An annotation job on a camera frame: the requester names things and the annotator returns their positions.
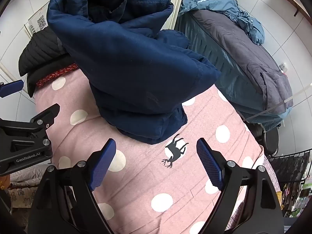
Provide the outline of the red patterned garment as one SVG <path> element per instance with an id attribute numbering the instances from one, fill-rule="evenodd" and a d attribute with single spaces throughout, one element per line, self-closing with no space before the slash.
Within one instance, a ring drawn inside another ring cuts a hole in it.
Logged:
<path id="1" fill-rule="evenodd" d="M 52 79 L 56 79 L 58 77 L 60 77 L 63 74 L 66 74 L 68 72 L 74 71 L 78 69 L 78 65 L 76 65 L 75 63 L 73 63 L 72 65 L 69 65 L 65 68 L 62 68 L 56 72 L 53 72 L 49 75 L 46 75 L 44 78 L 40 79 L 37 83 L 36 86 L 37 87 L 42 87 L 44 84 L 46 84 L 47 82 L 51 81 Z"/>

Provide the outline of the pink polka dot bedsheet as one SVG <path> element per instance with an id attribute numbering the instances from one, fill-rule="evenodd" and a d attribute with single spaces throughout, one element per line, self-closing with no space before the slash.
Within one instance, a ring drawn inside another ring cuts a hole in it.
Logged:
<path id="1" fill-rule="evenodd" d="M 278 183 L 263 147 L 216 87 L 186 101 L 186 125 L 154 145 L 121 134 L 100 116 L 80 70 L 46 83 L 34 98 L 38 112 L 60 106 L 47 130 L 58 168 L 86 160 L 108 139 L 116 142 L 114 159 L 94 191 L 115 233 L 199 232 L 219 197 L 196 152 L 200 138 L 243 168 L 263 165 Z"/>

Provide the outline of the black quilted jacket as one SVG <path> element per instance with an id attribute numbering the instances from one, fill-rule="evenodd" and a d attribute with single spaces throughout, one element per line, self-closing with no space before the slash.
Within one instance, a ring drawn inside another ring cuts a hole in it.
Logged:
<path id="1" fill-rule="evenodd" d="M 19 74 L 27 77 L 27 93 L 33 97 L 36 83 L 53 72 L 75 63 L 60 39 L 45 27 L 35 32 L 19 58 Z"/>

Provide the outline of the wooden wall shelf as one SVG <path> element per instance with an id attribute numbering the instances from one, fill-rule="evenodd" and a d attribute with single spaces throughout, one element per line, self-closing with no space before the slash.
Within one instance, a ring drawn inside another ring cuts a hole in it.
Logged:
<path id="1" fill-rule="evenodd" d="M 297 0 L 286 0 L 288 1 L 295 9 L 294 17 L 297 16 L 298 13 L 301 13 L 303 17 L 312 25 L 312 20 L 306 9 L 297 1 Z"/>

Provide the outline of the navy blue padded jacket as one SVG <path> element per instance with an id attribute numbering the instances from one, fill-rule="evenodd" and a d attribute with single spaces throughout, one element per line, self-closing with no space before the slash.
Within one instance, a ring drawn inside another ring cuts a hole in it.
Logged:
<path id="1" fill-rule="evenodd" d="M 171 0 L 50 0 L 48 25 L 88 78 L 100 115 L 147 144 L 187 123 L 183 103 L 220 72 L 163 25 Z"/>

